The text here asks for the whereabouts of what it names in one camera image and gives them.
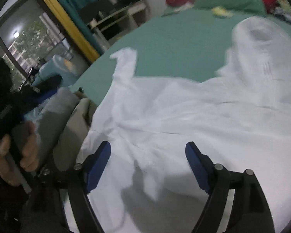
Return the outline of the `white large garment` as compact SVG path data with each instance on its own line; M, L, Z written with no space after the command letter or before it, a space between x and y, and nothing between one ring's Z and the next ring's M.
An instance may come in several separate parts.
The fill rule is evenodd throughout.
M185 156L194 142L213 162L252 169L276 232L291 221L291 30L253 16L228 30L214 77L138 75L155 52L105 54L112 82L77 162L104 140L111 157L90 205L105 232L191 232L207 201Z

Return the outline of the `khaki grey folded garment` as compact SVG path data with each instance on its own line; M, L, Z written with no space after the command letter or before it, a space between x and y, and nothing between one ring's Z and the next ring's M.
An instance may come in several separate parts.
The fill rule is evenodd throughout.
M96 109L90 98L66 87L47 101L36 119L39 170L65 171L75 164Z

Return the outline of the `teal yellow curtain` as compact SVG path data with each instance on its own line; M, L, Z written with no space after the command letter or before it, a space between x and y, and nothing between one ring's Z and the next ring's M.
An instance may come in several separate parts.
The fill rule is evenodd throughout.
M97 60L102 54L102 49L78 13L79 9L96 0L43 1L56 19L62 24L85 58L90 63Z

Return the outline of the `white wooden shelf desk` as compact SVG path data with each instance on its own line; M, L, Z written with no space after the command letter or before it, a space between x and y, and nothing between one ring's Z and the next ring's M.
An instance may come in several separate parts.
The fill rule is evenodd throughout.
M106 51L121 37L146 23L149 18L148 3L146 0L140 0L101 19L92 19L88 23L88 28L103 51Z

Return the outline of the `green bed sheet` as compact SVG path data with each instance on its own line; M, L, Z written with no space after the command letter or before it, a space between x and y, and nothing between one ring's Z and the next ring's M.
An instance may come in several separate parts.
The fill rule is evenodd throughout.
M239 27L250 25L256 33L279 36L280 66L257 69L244 62L231 62L236 40L248 41ZM190 9L176 15L155 17L124 36L99 57L75 82L94 102L107 94L115 71L113 54L135 50L135 77L183 78L194 84L194 92L216 102L250 102L269 106L291 103L291 24L273 16L235 13L230 18L215 17L209 10Z

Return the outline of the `yellow small cloth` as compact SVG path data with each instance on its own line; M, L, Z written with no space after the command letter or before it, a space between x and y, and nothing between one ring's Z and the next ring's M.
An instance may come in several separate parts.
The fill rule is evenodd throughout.
M220 18L231 18L234 14L226 10L224 7L217 6L211 9L211 12L214 16L220 17Z

